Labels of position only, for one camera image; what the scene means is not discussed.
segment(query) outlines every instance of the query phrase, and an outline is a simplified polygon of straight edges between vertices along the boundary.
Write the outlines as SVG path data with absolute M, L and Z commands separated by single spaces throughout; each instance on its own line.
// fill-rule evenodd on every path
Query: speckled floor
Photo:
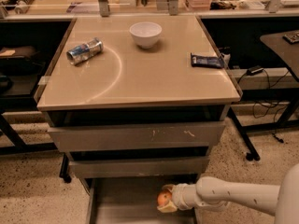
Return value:
M 15 117 L 8 115 L 7 119 L 14 123 L 13 127 L 25 142 L 50 140 L 46 134 L 48 125 L 38 114 Z M 240 119 L 244 123 L 256 121 L 251 115 Z M 298 130 L 279 131 L 277 136 L 284 144 L 271 133 L 251 136 L 262 159 L 247 161 L 247 149 L 233 122 L 227 118 L 225 123 L 224 134 L 211 152 L 204 175 L 232 182 L 280 185 L 286 172 L 299 162 Z M 7 145 L 9 141 L 0 136 L 0 146 Z M 85 223 L 89 196 L 72 174 L 70 184 L 59 178 L 62 159 L 63 155 L 57 151 L 0 156 L 1 224 Z M 201 214 L 203 224 L 274 223 L 273 217 L 234 203 L 224 212 L 201 211 Z

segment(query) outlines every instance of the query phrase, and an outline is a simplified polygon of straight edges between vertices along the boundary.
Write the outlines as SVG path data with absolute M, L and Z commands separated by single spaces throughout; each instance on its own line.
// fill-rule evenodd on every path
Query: drawer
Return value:
M 211 147 L 224 130 L 223 121 L 125 124 L 49 128 L 61 152 L 170 147 Z
M 156 199 L 165 184 L 189 182 L 186 177 L 134 177 L 94 179 L 86 224 L 196 224 L 195 210 L 163 214 Z
M 206 170 L 209 157 L 130 159 L 107 161 L 71 161 L 71 170 L 78 178 L 200 175 Z

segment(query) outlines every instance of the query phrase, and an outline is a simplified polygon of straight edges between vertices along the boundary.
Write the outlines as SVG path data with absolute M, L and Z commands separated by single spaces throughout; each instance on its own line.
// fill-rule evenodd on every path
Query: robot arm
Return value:
M 196 184 L 166 185 L 158 196 L 158 210 L 173 212 L 203 208 L 222 211 L 239 203 L 276 217 L 275 224 L 294 224 L 299 219 L 299 164 L 291 168 L 280 186 L 225 182 L 202 177 Z

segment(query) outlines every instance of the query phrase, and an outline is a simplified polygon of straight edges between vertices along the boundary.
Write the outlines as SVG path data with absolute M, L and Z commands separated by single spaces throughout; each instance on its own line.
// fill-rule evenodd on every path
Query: top drawer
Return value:
M 62 152 L 170 147 L 211 147 L 224 130 L 223 121 L 126 124 L 49 128 Z

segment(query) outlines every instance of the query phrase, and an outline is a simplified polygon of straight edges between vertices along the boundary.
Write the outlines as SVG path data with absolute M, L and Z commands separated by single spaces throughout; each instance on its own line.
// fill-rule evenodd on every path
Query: white bowl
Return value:
M 150 49 L 159 40 L 162 27 L 154 22 L 144 21 L 130 27 L 135 43 L 143 49 Z

